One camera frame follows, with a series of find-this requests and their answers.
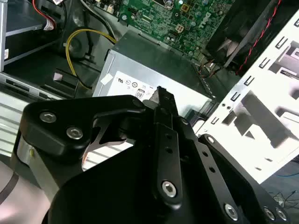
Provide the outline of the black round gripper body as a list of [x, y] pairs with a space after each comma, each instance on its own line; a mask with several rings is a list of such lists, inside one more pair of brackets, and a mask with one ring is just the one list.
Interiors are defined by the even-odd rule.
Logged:
[[70, 179], [50, 224], [222, 224], [223, 178], [181, 117], [154, 113], [133, 147]]

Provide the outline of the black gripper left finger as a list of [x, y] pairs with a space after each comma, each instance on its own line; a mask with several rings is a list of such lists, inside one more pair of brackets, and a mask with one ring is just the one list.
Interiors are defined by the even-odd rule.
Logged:
[[149, 133], [155, 112], [164, 113], [165, 88], [150, 108], [131, 95], [31, 103], [20, 125], [20, 150], [51, 203], [73, 177], [133, 147]]

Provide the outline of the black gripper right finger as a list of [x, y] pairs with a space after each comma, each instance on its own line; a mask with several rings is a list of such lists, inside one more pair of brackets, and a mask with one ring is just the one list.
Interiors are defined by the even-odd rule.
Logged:
[[164, 199], [169, 224], [289, 224], [285, 210], [211, 135], [197, 137], [164, 94]]

